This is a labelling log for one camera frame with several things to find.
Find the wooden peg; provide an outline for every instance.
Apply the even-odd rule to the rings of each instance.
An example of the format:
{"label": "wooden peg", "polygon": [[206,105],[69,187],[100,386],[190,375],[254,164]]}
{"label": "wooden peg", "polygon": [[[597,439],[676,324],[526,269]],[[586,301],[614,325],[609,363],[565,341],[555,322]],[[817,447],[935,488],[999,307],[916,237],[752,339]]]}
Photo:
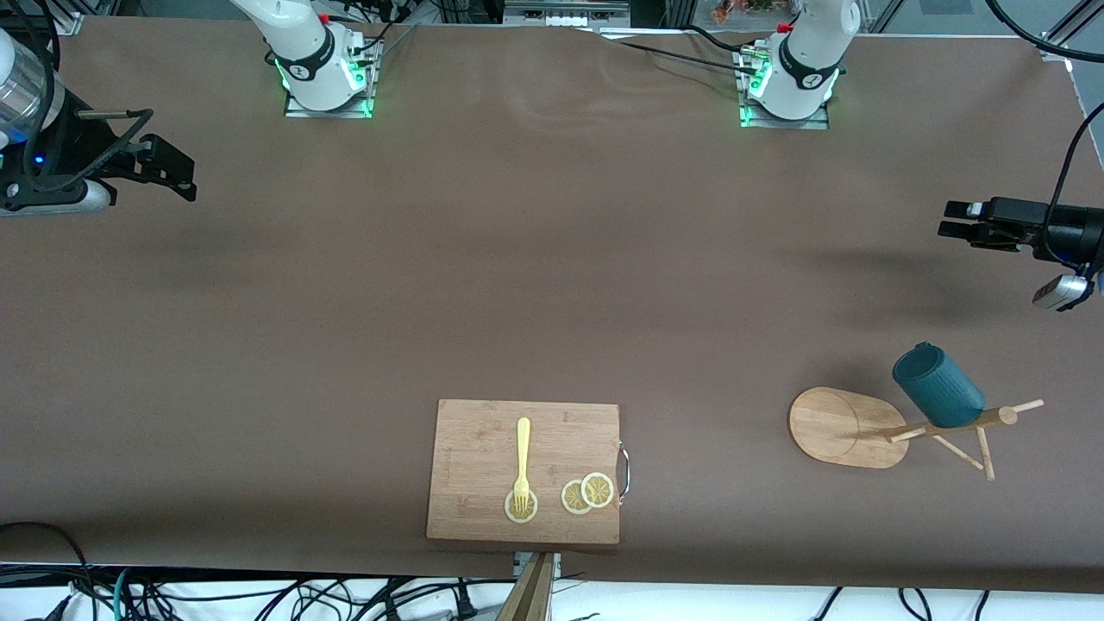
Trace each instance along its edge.
{"label": "wooden peg", "polygon": [[[1025,403],[1025,406],[1032,406],[1034,401],[1030,403]],[[910,440],[912,438],[919,436],[933,436],[933,435],[948,435],[951,433],[960,433],[963,431],[969,431],[972,429],[980,427],[994,427],[998,424],[1016,424],[1019,420],[1015,408],[992,408],[991,410],[985,410],[981,412],[977,420],[965,425],[965,427],[952,427],[942,428],[935,427],[930,422],[922,422],[916,424],[906,424],[904,427],[896,427],[893,429],[887,429],[882,432],[887,440],[890,442],[901,442],[902,440]]]}
{"label": "wooden peg", "polygon": [[954,444],[947,442],[943,438],[940,438],[938,435],[933,435],[932,440],[935,440],[940,444],[943,444],[948,451],[951,451],[952,453],[958,455],[959,457],[963,459],[963,461],[965,461],[969,465],[976,467],[977,470],[985,470],[985,466],[981,465],[977,460],[975,460],[974,457],[967,455],[965,451],[963,451],[958,446],[955,446]]}
{"label": "wooden peg", "polygon": [[985,436],[984,427],[977,428],[977,442],[981,445],[981,461],[985,462],[985,478],[987,481],[996,481],[997,475],[992,473],[992,455],[989,454],[989,441]]}
{"label": "wooden peg", "polygon": [[1036,399],[1034,401],[1028,401],[1027,403],[1020,403],[1019,406],[1012,406],[1012,409],[1017,412],[1026,412],[1028,410],[1033,410],[1036,408],[1041,408],[1045,406],[1042,399]]}

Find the yellow plastic fork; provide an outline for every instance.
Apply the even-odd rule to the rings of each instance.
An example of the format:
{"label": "yellow plastic fork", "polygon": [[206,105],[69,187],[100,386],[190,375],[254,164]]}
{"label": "yellow plastic fork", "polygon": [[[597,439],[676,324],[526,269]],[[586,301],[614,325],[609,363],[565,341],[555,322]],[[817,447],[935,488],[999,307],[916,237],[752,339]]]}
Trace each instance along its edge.
{"label": "yellow plastic fork", "polygon": [[513,482],[513,515],[523,516],[529,513],[532,503],[529,499],[529,480],[526,478],[526,466],[529,462],[529,419],[518,419],[518,478]]}

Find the wooden mug tree stand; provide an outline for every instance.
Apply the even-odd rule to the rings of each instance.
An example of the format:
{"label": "wooden mug tree stand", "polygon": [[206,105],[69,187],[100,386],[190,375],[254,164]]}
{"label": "wooden mug tree stand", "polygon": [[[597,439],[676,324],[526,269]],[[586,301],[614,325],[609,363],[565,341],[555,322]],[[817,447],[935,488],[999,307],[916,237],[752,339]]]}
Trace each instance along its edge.
{"label": "wooden mug tree stand", "polygon": [[[837,390],[811,388],[789,408],[789,432],[798,448],[821,462],[858,467],[896,465],[909,450],[909,440],[931,438],[974,469],[985,471],[994,481],[992,455],[985,428],[1016,424],[1020,412],[1043,404],[1041,399],[1019,406],[985,410],[976,421],[964,427],[943,429],[932,423],[905,424],[896,408],[873,397]],[[981,446],[981,461],[955,446],[944,435],[974,431]]]}

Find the white floor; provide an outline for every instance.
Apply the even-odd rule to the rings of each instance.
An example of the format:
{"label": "white floor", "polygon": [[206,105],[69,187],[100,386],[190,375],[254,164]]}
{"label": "white floor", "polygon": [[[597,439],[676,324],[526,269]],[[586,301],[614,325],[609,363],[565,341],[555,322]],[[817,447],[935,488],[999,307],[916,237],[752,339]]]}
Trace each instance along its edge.
{"label": "white floor", "polygon": [[[416,583],[442,580],[421,580]],[[211,582],[174,585],[166,593],[209,597],[279,589],[289,582]],[[330,582],[319,581],[325,588]],[[383,580],[355,580],[348,583],[355,599],[370,597]],[[724,620],[724,621],[809,621],[820,611],[831,592],[824,587],[739,587],[703,585],[644,585],[616,582],[556,583],[552,621],[573,621],[599,613],[595,621],[659,620]],[[25,621],[45,617],[68,592],[63,587],[0,589],[0,621]],[[509,585],[486,585],[470,588],[476,608],[500,604]],[[978,591],[925,590],[934,621],[973,621]],[[176,602],[177,613],[184,621],[250,621],[267,603],[268,597],[225,602]],[[290,618],[295,598],[285,599],[269,621]],[[910,601],[919,609],[915,596]],[[335,602],[342,618],[348,611]],[[433,618],[455,610],[450,591],[442,591],[403,607],[405,621]],[[100,619],[109,621],[112,611],[100,606]],[[364,621],[372,621],[378,611]],[[87,598],[76,598],[70,604],[65,621],[91,619]],[[302,621],[335,621],[333,610],[312,606]],[[901,607],[895,589],[847,588],[836,600],[825,621],[910,621],[913,618]],[[1098,621],[1104,619],[1104,596],[1029,593],[996,591],[981,615],[984,621]]]}

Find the table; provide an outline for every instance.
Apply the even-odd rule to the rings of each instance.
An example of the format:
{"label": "table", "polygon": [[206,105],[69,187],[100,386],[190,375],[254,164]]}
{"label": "table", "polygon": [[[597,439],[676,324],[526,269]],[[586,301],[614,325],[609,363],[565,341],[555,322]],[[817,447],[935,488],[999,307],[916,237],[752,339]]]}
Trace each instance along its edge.
{"label": "table", "polygon": [[[367,122],[283,118],[247,22],[89,19],[64,51],[93,106],[157,110],[200,199],[3,222],[3,520],[94,562],[501,576],[424,537],[437,400],[618,403],[623,544],[566,571],[1104,590],[1100,303],[1038,310],[1055,267],[935,235],[948,199],[1050,196],[1081,110],[1028,45],[859,38],[831,129],[798,133],[566,29],[420,28]],[[1102,181],[1083,145],[1065,199]],[[890,367],[921,340],[1047,400],[990,434],[996,482],[934,443],[799,452],[809,387],[919,420]]]}

